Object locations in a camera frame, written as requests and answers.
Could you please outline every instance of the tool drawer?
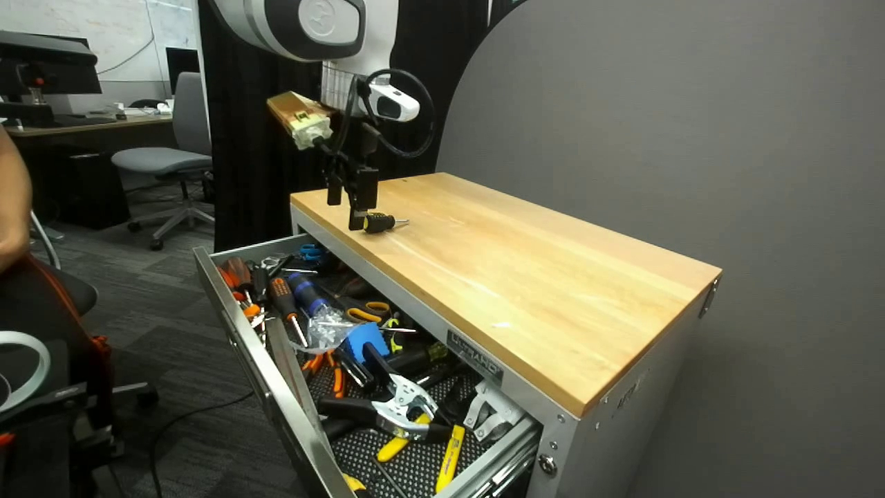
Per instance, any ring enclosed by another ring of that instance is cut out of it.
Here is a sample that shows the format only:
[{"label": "tool drawer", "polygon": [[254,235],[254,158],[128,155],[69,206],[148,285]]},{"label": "tool drawer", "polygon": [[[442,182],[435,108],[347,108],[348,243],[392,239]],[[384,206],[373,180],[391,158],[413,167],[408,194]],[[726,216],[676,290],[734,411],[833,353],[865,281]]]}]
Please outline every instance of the tool drawer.
[{"label": "tool drawer", "polygon": [[[312,495],[355,495],[355,481],[381,498],[525,494],[540,425],[395,290],[369,285],[309,235],[197,249],[197,267]],[[325,346],[305,283],[347,326]]]}]

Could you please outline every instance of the chair wheel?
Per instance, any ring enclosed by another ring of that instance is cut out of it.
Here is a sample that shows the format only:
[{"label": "chair wheel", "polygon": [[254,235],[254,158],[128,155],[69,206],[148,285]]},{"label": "chair wheel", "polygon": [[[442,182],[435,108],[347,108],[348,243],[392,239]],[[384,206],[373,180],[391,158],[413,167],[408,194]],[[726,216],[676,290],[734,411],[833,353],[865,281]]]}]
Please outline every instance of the chair wheel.
[{"label": "chair wheel", "polygon": [[157,407],[161,405],[161,397],[154,387],[143,391],[135,397],[139,407]]}]

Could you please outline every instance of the open drawer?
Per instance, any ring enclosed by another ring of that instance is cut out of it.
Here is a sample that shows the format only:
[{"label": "open drawer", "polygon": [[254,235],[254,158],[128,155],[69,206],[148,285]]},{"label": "open drawer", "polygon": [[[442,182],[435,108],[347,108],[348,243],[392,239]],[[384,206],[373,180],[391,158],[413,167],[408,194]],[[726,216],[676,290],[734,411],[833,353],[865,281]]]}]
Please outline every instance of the open drawer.
[{"label": "open drawer", "polygon": [[[309,260],[319,254],[327,254],[325,246],[307,235],[217,254],[197,249],[197,267],[207,297],[218,310],[229,340],[242,350],[266,416],[286,440],[309,495],[351,495],[343,478],[347,474],[360,478],[373,495],[391,498],[520,495],[520,484],[525,484],[520,477],[525,477],[535,466],[540,443],[540,425],[528,413],[520,413],[520,420],[507,425],[504,431],[496,431],[496,437],[488,437],[484,443],[479,443],[468,430],[453,481],[442,494],[437,494],[437,474],[449,440],[413,440],[395,461],[381,466],[377,463],[377,452],[391,443],[387,431],[363,425],[348,431],[330,431],[330,420],[320,416],[320,398],[330,397],[330,379],[320,375],[312,379],[305,378],[302,364],[307,354],[290,346],[290,330],[282,326],[280,319],[266,321],[266,330],[257,332],[246,321],[242,301],[229,290],[229,283],[221,277],[221,268],[232,259],[254,267],[264,260],[294,260],[290,267],[309,267]],[[414,330],[420,340],[430,340],[435,350],[445,350],[439,340],[420,332],[420,321],[414,321]],[[445,393],[453,391],[456,379],[488,383],[496,387],[496,379],[484,379],[482,375],[470,371],[470,365],[460,364],[456,354],[449,354],[449,360],[460,365],[460,378],[449,378],[427,387],[435,402],[442,402]]]}]

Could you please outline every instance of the person's arm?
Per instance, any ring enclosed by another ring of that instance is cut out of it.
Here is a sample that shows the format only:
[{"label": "person's arm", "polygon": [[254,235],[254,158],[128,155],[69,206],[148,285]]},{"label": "person's arm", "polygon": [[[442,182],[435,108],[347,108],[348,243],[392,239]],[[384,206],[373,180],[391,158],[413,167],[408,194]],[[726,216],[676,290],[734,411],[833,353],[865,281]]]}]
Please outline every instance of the person's arm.
[{"label": "person's arm", "polygon": [[9,134],[0,127],[0,274],[30,243],[30,176]]}]

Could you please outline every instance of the yellow handle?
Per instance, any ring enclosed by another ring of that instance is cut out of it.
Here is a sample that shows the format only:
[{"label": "yellow handle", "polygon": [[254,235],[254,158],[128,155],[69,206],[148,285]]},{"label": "yellow handle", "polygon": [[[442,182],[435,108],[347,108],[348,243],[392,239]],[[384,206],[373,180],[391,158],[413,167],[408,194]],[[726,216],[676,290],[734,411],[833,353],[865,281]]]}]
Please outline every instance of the yellow handle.
[{"label": "yellow handle", "polygon": [[442,494],[450,484],[453,470],[460,470],[464,434],[468,434],[464,426],[450,426],[450,437],[449,437],[449,447],[445,447],[445,454],[442,454],[442,466],[439,466],[439,474],[437,474],[437,494]]},{"label": "yellow handle", "polygon": [[[430,426],[431,420],[435,420],[431,416],[420,413],[414,425]],[[398,452],[405,452],[408,447],[410,447],[410,437],[392,437],[392,440],[387,440],[387,443],[380,448],[377,461],[380,461],[380,463],[391,463],[391,461],[398,456]]]}]

